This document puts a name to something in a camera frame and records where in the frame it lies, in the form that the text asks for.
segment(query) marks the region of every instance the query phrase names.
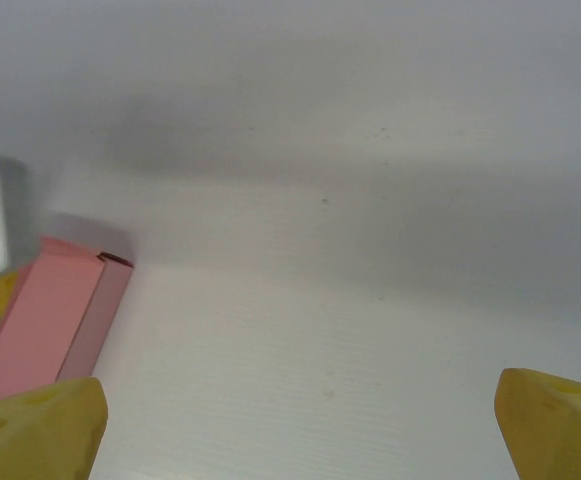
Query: white surface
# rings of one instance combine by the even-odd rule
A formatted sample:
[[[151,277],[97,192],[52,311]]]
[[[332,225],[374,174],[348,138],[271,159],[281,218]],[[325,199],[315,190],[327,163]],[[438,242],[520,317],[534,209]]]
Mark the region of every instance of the white surface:
[[[0,153],[138,258],[93,478],[515,478],[501,369],[581,380],[581,2],[147,5],[0,1]]]

